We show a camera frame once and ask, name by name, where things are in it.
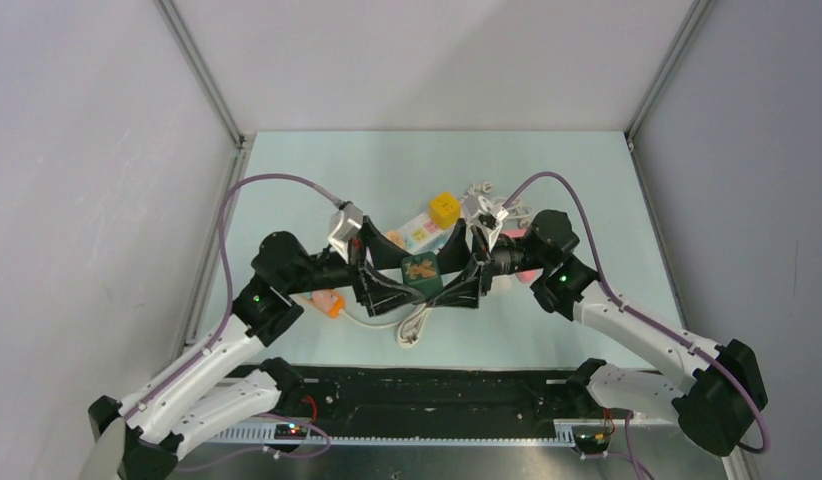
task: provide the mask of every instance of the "yellow block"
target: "yellow block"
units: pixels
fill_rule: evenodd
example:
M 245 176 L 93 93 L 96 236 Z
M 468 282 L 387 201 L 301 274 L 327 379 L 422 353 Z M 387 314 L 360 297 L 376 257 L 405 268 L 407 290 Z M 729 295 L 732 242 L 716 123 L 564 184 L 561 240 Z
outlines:
M 443 192 L 429 202 L 429 216 L 441 230 L 446 230 L 461 216 L 461 204 L 451 193 Z

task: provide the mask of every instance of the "green cube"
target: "green cube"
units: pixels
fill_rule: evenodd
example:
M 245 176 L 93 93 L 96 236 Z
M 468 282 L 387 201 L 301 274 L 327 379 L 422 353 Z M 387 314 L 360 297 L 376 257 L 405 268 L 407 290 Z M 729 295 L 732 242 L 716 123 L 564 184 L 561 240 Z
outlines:
M 426 300 L 443 290 L 443 279 L 434 252 L 425 252 L 405 257 L 400 263 L 402 283 L 422 292 Z

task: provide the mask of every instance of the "white table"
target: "white table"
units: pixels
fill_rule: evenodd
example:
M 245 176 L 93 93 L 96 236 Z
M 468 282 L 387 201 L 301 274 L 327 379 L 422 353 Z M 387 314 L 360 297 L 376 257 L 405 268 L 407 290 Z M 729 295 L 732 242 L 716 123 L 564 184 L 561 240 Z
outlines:
M 541 170 L 564 175 L 587 210 L 600 258 L 615 289 L 662 316 L 680 319 L 650 224 L 638 179 L 621 132 L 271 132 L 260 133 L 246 175 L 284 172 L 304 176 L 352 200 L 383 233 L 425 210 L 442 191 L 459 195 L 470 183 L 492 181 L 507 196 Z M 523 195 L 535 211 L 563 210 L 582 240 L 576 254 L 593 265 L 584 229 L 569 195 L 555 180 L 536 181 Z M 326 245 L 333 207 L 307 187 L 286 181 L 246 186 L 228 234 L 235 296 L 252 275 L 249 263 L 271 232 L 293 232 L 311 253 Z M 218 268 L 200 332 L 224 311 L 225 286 Z M 351 289 L 341 290 L 350 313 L 370 322 L 404 317 L 406 307 L 367 318 Z M 433 311 L 421 340 L 396 345 L 394 330 L 367 330 L 313 309 L 261 360 L 290 363 L 459 368 L 574 368 L 588 357 L 621 367 L 648 367 L 614 341 L 549 315 L 528 285 L 482 299 L 479 310 Z

